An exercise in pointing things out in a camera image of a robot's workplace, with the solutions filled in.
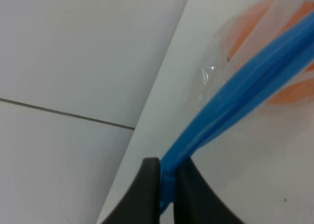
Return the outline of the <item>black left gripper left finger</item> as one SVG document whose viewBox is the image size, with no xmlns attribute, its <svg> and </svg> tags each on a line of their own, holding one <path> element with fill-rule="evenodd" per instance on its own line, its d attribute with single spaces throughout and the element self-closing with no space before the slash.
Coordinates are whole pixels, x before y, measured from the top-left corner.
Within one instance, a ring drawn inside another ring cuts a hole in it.
<svg viewBox="0 0 314 224">
<path fill-rule="evenodd" d="M 158 224 L 159 185 L 159 159 L 143 159 L 129 189 L 103 223 Z"/>
</svg>

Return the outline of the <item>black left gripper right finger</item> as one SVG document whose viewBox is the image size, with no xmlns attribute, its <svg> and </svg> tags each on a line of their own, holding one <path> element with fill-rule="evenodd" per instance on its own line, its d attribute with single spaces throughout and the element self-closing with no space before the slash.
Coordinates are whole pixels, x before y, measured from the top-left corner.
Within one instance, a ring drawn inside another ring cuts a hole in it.
<svg viewBox="0 0 314 224">
<path fill-rule="evenodd" d="M 240 224 L 239 219 L 203 179 L 191 158 L 176 171 L 176 224 Z"/>
</svg>

